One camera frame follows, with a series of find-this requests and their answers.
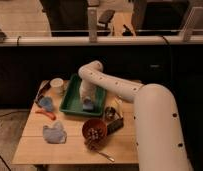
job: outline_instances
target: table leg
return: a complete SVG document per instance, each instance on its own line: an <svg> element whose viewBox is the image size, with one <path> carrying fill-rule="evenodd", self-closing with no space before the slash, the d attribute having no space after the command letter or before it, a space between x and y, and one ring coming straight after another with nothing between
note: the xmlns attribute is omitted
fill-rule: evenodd
<svg viewBox="0 0 203 171"><path fill-rule="evenodd" d="M37 168L37 171L47 171L47 165L37 164L34 166Z"/></svg>

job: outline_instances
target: bowl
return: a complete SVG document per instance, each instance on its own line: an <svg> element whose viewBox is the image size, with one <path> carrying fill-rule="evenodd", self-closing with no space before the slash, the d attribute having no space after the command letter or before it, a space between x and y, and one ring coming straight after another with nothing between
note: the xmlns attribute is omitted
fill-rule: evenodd
<svg viewBox="0 0 203 171"><path fill-rule="evenodd" d="M84 123L82 127L82 135L86 140L89 139L89 134L92 129L96 131L98 130L98 134L102 135L98 139L94 139L95 141L103 140L107 136L107 125L101 119L93 118Z"/></svg>

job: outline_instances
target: red object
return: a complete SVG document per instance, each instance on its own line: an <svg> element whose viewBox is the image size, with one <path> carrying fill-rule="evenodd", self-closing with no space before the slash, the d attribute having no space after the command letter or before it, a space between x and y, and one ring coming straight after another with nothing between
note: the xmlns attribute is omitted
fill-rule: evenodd
<svg viewBox="0 0 203 171"><path fill-rule="evenodd" d="M43 114L47 117L49 117L51 120L56 120L56 115L52 112L47 112L44 108L40 108L35 111L37 114Z"/></svg>

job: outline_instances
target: cup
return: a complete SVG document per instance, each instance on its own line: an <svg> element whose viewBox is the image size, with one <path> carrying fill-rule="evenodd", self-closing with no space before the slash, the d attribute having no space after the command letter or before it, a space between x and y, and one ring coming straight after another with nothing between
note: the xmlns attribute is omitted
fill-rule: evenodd
<svg viewBox="0 0 203 171"><path fill-rule="evenodd" d="M64 81L61 78L54 78L50 81L50 86L54 92L58 95L63 95L64 93Z"/></svg>

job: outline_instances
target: white cup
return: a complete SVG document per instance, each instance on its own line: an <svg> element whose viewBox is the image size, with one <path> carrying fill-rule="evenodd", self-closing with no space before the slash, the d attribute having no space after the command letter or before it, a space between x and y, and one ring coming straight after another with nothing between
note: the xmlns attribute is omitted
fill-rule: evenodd
<svg viewBox="0 0 203 171"><path fill-rule="evenodd" d="M64 81L61 78L54 78L50 81L51 88L58 95L63 95L64 93Z"/></svg>

